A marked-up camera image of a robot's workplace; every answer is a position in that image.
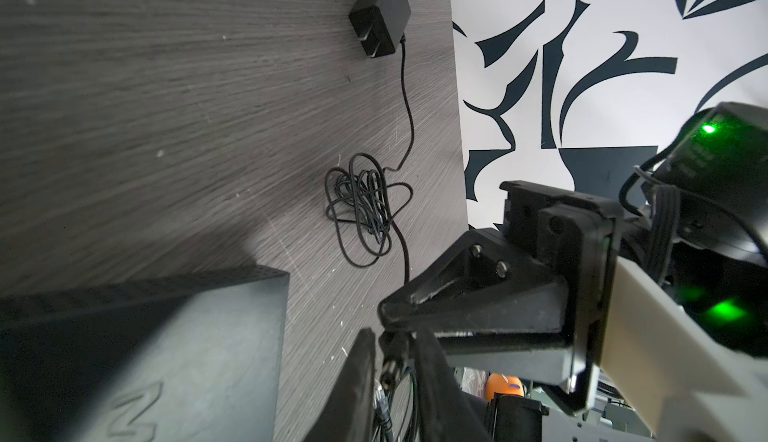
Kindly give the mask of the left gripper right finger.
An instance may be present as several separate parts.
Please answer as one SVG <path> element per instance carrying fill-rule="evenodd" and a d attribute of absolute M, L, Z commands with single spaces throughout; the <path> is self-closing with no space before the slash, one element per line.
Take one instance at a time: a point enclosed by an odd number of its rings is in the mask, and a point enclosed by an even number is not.
<path fill-rule="evenodd" d="M 414 350 L 420 440 L 491 441 L 457 385 L 436 337 L 417 331 Z"/>

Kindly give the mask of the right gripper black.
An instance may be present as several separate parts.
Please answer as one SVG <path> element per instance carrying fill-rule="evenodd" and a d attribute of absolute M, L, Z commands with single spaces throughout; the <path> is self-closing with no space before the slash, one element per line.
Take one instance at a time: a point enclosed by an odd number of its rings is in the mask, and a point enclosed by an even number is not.
<path fill-rule="evenodd" d="M 464 232 L 379 303 L 379 320 L 392 332 L 560 332 L 571 350 L 566 377 L 546 382 L 545 391 L 565 412 L 587 411 L 595 400 L 624 210 L 605 197 L 522 180 L 500 189 L 507 194 L 507 239 L 496 229 Z"/>

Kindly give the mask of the black wall power adapter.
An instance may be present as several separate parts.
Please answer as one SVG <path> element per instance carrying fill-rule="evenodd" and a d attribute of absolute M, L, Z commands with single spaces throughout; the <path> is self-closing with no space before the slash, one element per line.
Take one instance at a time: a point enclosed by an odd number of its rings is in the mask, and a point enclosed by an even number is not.
<path fill-rule="evenodd" d="M 348 14 L 368 58 L 395 54 L 410 16 L 408 0 L 356 0 Z"/>

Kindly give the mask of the black network switch box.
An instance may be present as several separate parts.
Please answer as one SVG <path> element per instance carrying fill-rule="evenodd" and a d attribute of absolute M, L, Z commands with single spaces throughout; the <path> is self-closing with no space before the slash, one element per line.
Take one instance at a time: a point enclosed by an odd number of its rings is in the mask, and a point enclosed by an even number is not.
<path fill-rule="evenodd" d="M 289 292 L 253 265 L 1 301 L 5 441 L 269 441 Z"/>

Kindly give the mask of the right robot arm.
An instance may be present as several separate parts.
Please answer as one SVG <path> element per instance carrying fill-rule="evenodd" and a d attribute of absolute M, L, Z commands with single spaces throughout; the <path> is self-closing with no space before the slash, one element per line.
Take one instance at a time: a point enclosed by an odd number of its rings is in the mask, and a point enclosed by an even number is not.
<path fill-rule="evenodd" d="M 502 226 L 470 229 L 385 298 L 381 384 L 415 371 L 432 332 L 457 364 L 540 384 L 563 409 L 593 402 L 619 259 L 718 342 L 767 352 L 767 111 L 700 110 L 636 166 L 618 200 L 522 180 L 501 184 Z"/>

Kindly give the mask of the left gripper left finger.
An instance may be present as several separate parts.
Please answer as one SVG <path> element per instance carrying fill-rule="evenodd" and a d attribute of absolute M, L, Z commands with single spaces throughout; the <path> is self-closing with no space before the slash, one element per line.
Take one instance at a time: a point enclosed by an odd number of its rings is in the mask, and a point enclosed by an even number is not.
<path fill-rule="evenodd" d="M 371 441 L 374 418 L 375 335 L 361 329 L 327 402 L 304 441 Z"/>

